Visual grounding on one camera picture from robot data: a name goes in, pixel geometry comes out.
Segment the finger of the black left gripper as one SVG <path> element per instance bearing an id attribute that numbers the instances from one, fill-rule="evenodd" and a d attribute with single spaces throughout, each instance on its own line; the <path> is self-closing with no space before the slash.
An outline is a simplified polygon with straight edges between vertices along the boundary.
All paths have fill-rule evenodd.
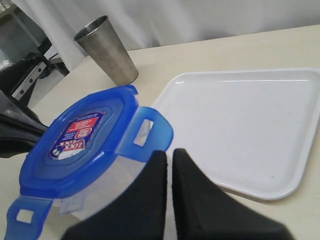
<path id="1" fill-rule="evenodd" d="M 32 110 L 2 91 L 0 91 L 0 122 L 37 136 L 42 136 L 48 129 Z"/>
<path id="2" fill-rule="evenodd" d="M 0 157 L 10 158 L 30 152 L 47 129 L 46 126 L 39 129 L 1 124 Z"/>

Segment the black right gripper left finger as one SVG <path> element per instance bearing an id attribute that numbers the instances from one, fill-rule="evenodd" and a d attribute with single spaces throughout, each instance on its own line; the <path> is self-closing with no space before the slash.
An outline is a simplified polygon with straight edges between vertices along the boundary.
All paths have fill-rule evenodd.
<path id="1" fill-rule="evenodd" d="M 156 150 L 111 204 L 70 227 L 64 240 L 162 240 L 167 209 L 167 155 Z"/>

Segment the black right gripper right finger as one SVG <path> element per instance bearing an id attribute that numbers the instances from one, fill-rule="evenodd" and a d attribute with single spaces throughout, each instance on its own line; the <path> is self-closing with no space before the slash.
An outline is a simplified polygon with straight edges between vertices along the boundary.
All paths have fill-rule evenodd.
<path id="1" fill-rule="evenodd" d="M 183 148 L 172 158 L 172 201 L 179 240 L 292 240 L 282 223 L 223 192 Z"/>

